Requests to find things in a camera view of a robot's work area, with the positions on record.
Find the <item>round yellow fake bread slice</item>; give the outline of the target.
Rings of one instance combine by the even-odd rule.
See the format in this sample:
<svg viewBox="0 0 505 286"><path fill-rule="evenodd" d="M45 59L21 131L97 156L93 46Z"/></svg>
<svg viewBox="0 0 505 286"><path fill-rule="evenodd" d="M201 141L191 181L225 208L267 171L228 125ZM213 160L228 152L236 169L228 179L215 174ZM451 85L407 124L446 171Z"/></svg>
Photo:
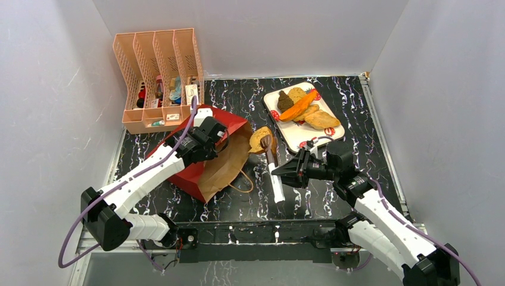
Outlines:
<svg viewBox="0 0 505 286"><path fill-rule="evenodd" d="M297 103L300 99L304 98L306 95L307 93L299 87L294 87L287 93L287 96L292 100L294 104Z"/></svg>

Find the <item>red brown paper bag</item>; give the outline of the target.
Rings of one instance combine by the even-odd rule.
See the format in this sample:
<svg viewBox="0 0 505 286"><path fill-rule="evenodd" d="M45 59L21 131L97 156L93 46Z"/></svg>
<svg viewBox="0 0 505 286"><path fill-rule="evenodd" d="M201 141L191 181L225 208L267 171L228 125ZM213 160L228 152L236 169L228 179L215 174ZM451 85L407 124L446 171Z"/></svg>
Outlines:
<svg viewBox="0 0 505 286"><path fill-rule="evenodd" d="M197 200L207 203L219 191L231 186L240 175L249 157L249 140L253 134L247 119L203 104L198 114L212 111L212 118L226 127L224 135L218 137L214 158L190 164L167 180Z"/></svg>

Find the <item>long yellow fake bread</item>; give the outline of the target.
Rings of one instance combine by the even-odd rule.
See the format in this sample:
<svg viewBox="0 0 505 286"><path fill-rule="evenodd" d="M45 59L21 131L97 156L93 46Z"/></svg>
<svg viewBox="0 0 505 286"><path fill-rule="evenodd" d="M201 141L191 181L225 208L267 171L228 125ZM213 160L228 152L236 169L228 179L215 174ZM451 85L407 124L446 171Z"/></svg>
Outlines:
<svg viewBox="0 0 505 286"><path fill-rule="evenodd" d="M305 121L305 118L308 115L311 115L312 113L318 111L319 108L320 108L319 105L312 104L312 105L308 106L307 109L304 110L299 116L295 117L292 121L293 122L302 122L302 121Z"/></svg>

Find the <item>yellow speckled bread slice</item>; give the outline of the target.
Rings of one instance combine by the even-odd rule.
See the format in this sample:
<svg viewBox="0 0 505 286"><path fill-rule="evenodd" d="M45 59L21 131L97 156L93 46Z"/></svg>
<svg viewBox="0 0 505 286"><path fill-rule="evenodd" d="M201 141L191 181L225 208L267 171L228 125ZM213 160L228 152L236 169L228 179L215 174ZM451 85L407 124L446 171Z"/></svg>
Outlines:
<svg viewBox="0 0 505 286"><path fill-rule="evenodd" d="M250 150L248 151L249 153L252 154L263 154L266 152L266 147L261 146L261 139L264 138L265 136L270 136L273 140L273 142L270 144L272 153L276 152L278 142L272 131L268 126L263 126L259 129L257 129L250 137L249 144L250 144Z"/></svg>

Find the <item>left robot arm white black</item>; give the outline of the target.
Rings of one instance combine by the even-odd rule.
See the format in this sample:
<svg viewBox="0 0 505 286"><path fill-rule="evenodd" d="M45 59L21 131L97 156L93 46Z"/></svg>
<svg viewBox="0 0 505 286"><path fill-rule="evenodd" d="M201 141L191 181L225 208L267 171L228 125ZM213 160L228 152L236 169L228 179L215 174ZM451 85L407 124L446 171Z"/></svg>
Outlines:
<svg viewBox="0 0 505 286"><path fill-rule="evenodd" d="M217 143L227 135L225 125L206 117L169 137L141 164L118 181L81 195L82 223L104 251L127 240L156 241L164 248L174 246L178 226L164 214L133 214L133 207L163 181L189 166L217 157Z"/></svg>

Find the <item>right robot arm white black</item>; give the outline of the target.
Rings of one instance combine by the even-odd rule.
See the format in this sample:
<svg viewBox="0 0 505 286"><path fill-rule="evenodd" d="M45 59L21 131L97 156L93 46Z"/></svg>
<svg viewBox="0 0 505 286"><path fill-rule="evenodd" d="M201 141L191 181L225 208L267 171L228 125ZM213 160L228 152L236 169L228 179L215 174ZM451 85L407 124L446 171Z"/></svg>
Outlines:
<svg viewBox="0 0 505 286"><path fill-rule="evenodd" d="M349 247L368 250L387 265L403 285L459 285L456 250L438 244L403 217L384 197L378 182L354 165L351 148L342 141L326 144L326 157L317 158L310 142L272 174L283 184L305 188L309 180L332 181L337 195L354 210L335 224L327 237Z"/></svg>

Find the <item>brown twisted fake bread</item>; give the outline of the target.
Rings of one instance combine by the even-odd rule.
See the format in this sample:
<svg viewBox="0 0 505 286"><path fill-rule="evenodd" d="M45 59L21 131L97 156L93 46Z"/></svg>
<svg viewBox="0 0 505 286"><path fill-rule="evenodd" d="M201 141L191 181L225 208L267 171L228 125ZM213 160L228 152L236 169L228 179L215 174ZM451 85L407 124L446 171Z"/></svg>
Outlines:
<svg viewBox="0 0 505 286"><path fill-rule="evenodd" d="M279 91L278 95L277 107L281 113L284 113L294 105L294 102L284 91Z"/></svg>

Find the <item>oval yellow fake bread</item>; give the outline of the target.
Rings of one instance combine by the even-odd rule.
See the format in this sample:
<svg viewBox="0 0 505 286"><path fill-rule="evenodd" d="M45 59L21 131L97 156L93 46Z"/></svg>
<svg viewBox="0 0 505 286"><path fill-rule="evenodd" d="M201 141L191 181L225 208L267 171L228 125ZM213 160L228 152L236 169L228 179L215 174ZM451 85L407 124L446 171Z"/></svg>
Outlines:
<svg viewBox="0 0 505 286"><path fill-rule="evenodd" d="M341 125L341 122L329 113L318 110L305 118L308 123L315 130L324 130L327 128L336 128Z"/></svg>

